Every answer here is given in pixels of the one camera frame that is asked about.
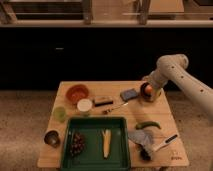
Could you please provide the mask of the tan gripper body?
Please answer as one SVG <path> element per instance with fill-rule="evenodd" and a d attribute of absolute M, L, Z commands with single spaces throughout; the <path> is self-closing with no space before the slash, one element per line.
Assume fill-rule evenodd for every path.
<path fill-rule="evenodd" d="M 154 81 L 152 81 L 148 76 L 143 77 L 142 81 L 143 83 L 148 82 L 155 90 L 160 89 L 162 92 L 162 89 Z"/>

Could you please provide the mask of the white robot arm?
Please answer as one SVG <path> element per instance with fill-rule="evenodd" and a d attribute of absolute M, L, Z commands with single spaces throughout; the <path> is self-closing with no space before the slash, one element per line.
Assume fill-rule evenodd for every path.
<path fill-rule="evenodd" d="M 156 69 L 143 79 L 141 96 L 155 101 L 168 81 L 172 81 L 192 102 L 200 107 L 213 125 L 213 89 L 190 75 L 189 60 L 184 54 L 161 56 Z"/>

